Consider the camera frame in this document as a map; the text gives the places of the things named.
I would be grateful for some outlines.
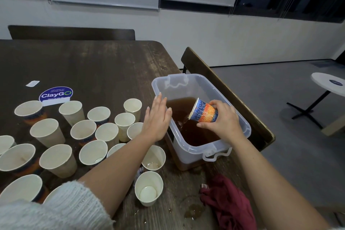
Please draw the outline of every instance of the person's left hand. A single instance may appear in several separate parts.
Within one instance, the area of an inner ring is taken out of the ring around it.
[[[169,127],[173,111],[171,107],[167,110],[166,104],[167,98],[162,99],[162,94],[159,93],[153,100],[152,108],[146,109],[140,134],[148,136],[153,142],[161,140]]]

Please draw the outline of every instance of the empty paper cup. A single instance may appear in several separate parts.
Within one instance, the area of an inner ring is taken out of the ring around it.
[[[141,122],[134,123],[128,128],[127,136],[129,137],[130,140],[134,139],[137,135],[140,134],[143,124],[144,123],[141,123]]]
[[[96,123],[97,127],[102,124],[108,123],[110,117],[110,110],[105,106],[98,106],[91,109],[87,113],[87,118]]]
[[[16,145],[0,156],[0,171],[16,176],[39,174],[43,169],[39,158],[34,158],[36,148],[31,144]]]
[[[115,117],[115,124],[119,127],[119,140],[128,142],[127,129],[134,124],[135,116],[131,113],[121,113]]]
[[[77,170],[77,162],[69,145],[54,145],[40,158],[40,166],[60,178],[72,176]]]
[[[59,187],[55,188],[53,191],[50,192],[50,194],[46,197],[46,199],[44,200],[43,204],[47,203],[49,200],[51,200],[51,198],[56,195],[56,193],[58,191],[60,191],[62,185],[60,185]]]
[[[108,152],[107,158],[111,155],[114,154],[117,150],[119,150],[121,147],[123,147],[125,143],[119,143],[117,145],[114,145]]]
[[[94,140],[88,142],[79,152],[79,160],[84,165],[95,167],[98,163],[106,158],[108,153],[108,145],[103,140]]]
[[[140,121],[140,111],[142,107],[142,103],[139,99],[131,98],[127,99],[123,107],[125,108],[126,113],[131,113],[135,116],[135,122]]]
[[[0,206],[17,200],[43,203],[48,189],[43,185],[41,177],[35,174],[22,176],[9,184],[0,194]]]
[[[107,143],[108,149],[119,143],[119,128],[114,123],[105,123],[96,130],[96,139]]]
[[[152,206],[163,191],[163,180],[156,172],[144,172],[138,177],[134,190],[143,206]]]
[[[59,127],[59,122],[52,118],[34,124],[30,129],[30,135],[48,148],[53,145],[64,144],[66,141]]]
[[[47,118],[41,101],[28,101],[15,108],[15,115],[24,119],[24,122],[33,125]]]
[[[0,136],[0,155],[9,150],[12,146],[17,145],[15,139],[10,135]]]
[[[84,146],[88,142],[95,140],[97,125],[91,120],[83,120],[76,123],[71,129],[71,136],[79,141],[79,145]]]
[[[218,110],[198,98],[195,101],[188,119],[195,120],[197,122],[215,122],[217,117]]]
[[[152,145],[141,164],[149,171],[158,171],[164,165],[165,159],[164,150],[157,145]]]
[[[82,103],[79,101],[69,101],[59,107],[59,113],[74,126],[79,121],[85,120]]]

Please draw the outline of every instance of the white tabletop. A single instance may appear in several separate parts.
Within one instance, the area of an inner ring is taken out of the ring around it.
[[[345,80],[325,73],[312,73],[312,80],[328,91],[345,96]]]

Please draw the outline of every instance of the person's right arm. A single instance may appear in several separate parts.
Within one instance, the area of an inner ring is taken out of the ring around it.
[[[218,109],[217,120],[197,126],[214,131],[233,147],[267,229],[329,229],[316,209],[245,138],[234,107],[218,100],[210,104]]]

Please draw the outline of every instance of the beige wooden leg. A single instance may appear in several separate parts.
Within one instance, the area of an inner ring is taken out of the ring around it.
[[[326,126],[324,129],[321,130],[321,132],[324,133],[326,136],[331,136],[343,127],[345,127],[345,115],[339,117],[333,123]]]

